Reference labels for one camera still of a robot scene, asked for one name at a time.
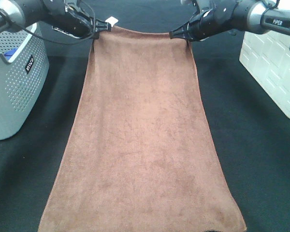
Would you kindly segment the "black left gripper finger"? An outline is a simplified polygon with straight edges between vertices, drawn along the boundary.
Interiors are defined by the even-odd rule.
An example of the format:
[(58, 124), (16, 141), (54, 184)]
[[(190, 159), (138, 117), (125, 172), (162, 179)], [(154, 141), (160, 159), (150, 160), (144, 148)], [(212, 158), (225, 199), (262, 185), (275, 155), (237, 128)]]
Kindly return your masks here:
[(95, 20), (93, 25), (93, 39), (99, 39), (100, 32), (111, 31), (111, 24), (108, 22), (101, 21), (99, 19)]

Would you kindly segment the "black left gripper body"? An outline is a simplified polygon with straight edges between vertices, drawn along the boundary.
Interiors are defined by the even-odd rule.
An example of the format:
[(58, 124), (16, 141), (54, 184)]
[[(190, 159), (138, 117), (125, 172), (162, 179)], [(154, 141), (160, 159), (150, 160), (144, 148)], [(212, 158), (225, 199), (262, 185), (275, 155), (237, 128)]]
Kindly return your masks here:
[(94, 17), (84, 11), (76, 0), (43, 0), (46, 9), (44, 22), (54, 30), (76, 39), (95, 33)]

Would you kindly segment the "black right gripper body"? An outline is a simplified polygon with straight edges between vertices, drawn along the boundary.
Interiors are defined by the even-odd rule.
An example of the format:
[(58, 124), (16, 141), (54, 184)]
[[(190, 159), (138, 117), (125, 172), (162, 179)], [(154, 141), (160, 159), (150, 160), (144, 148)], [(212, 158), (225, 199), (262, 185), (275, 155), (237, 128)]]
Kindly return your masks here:
[(213, 0), (193, 0), (192, 4), (197, 11), (187, 25), (189, 41), (202, 41), (233, 29), (233, 12), (237, 6), (235, 0), (222, 0), (218, 4)]

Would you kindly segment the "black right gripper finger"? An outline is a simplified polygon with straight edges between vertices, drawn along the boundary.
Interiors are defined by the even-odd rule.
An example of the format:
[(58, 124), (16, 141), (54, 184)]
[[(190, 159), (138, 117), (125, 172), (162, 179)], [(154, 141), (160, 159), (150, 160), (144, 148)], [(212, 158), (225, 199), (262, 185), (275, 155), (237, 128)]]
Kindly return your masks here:
[(170, 39), (183, 39), (190, 41), (189, 23), (185, 23), (177, 29), (169, 32)]

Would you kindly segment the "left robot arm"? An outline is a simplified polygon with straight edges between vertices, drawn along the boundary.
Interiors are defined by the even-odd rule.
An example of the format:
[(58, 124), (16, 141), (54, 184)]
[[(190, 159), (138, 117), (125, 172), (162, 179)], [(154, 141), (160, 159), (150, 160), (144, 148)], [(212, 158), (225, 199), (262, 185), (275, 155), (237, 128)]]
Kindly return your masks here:
[(0, 33), (26, 30), (40, 21), (72, 38), (97, 39), (111, 24), (87, 13), (79, 0), (0, 0)]

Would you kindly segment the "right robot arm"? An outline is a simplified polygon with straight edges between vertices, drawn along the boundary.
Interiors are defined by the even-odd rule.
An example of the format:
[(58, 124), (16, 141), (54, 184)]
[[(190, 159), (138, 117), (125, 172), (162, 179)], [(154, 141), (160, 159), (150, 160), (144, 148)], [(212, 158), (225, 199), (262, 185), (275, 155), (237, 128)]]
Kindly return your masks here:
[(196, 12), (188, 22), (169, 33), (171, 39), (195, 42), (233, 29), (254, 34), (276, 31), (290, 36), (290, 10), (277, 0), (192, 1)]

